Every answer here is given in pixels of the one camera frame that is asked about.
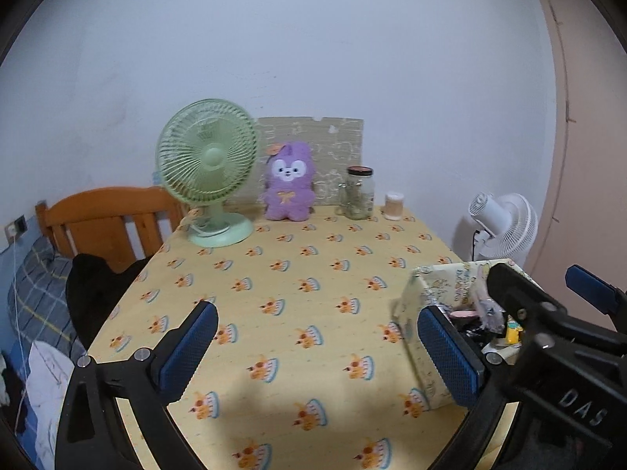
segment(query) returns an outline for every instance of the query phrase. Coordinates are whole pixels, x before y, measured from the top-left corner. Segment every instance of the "bolt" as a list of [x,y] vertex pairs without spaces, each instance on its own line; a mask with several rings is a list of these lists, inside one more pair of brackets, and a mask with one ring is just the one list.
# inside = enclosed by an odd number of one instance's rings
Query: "bolt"
[[146,360],[150,356],[150,348],[139,348],[133,354],[135,360],[143,361]]
[[536,343],[538,343],[538,345],[540,345],[543,350],[546,350],[547,348],[553,348],[555,346],[555,340],[550,335],[545,334],[544,332],[536,334],[534,340]]
[[551,311],[551,312],[557,311],[557,308],[550,302],[547,302],[546,300],[544,302],[541,302],[540,306],[544,307],[544,309],[546,309],[547,311]]
[[490,353],[485,355],[485,360],[494,366],[498,366],[501,362],[503,362],[503,357],[501,357],[496,351],[490,351]]
[[83,355],[78,357],[78,361],[76,362],[76,364],[78,365],[78,367],[87,367],[89,366],[89,363],[92,361],[92,358],[89,355]]

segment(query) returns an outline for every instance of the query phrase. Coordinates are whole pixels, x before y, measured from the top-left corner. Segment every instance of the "wall socket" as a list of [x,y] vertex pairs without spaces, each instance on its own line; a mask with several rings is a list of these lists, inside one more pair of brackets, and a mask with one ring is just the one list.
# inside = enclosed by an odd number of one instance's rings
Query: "wall socket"
[[9,245],[18,240],[26,232],[26,219],[23,215],[4,227],[4,235]]

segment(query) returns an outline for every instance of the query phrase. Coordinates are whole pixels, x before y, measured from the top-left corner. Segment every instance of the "blue gripper pad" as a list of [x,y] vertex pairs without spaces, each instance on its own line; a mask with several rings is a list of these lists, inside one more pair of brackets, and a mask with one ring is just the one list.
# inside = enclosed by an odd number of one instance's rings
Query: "blue gripper pad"
[[472,408],[484,384],[481,359],[435,306],[420,311],[418,336],[455,402]]
[[579,265],[573,265],[564,277],[566,286],[604,315],[615,315],[618,301],[614,287]]
[[[204,309],[198,314],[191,327],[187,329],[187,332],[174,347],[174,350],[159,371],[159,397],[164,404],[174,403],[181,399],[189,384],[189,380],[192,379],[207,348],[209,348],[216,335],[216,307],[209,302],[200,303],[190,316],[194,315],[199,307],[204,307]],[[181,324],[181,327],[175,330],[186,328],[186,322],[187,320]]]

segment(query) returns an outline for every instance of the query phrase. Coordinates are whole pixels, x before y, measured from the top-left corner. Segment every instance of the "patterned tablecloth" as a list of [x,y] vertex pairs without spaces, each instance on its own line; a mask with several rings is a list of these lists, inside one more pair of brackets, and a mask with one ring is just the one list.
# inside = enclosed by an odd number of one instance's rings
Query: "patterned tablecloth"
[[[137,277],[89,353],[155,347],[194,303],[220,326],[170,414],[210,469],[427,468],[465,415],[416,388],[391,311],[411,268],[458,261],[409,213],[353,222],[316,207],[306,222],[256,216],[237,245],[201,249],[186,221]],[[144,468],[158,468],[120,401]]]

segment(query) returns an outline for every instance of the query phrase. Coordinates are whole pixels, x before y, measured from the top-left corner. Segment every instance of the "storage box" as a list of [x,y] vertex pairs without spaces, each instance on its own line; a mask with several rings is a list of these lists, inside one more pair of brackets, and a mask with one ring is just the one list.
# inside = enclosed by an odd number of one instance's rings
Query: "storage box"
[[471,261],[431,265],[414,269],[400,302],[395,306],[393,317],[403,335],[406,350],[414,367],[419,389],[427,401],[425,409],[433,410],[453,402],[438,370],[418,338],[418,314],[423,307],[433,303],[460,308],[470,303],[468,290],[477,278],[480,268],[484,274],[497,263],[506,263],[532,280],[510,259]]

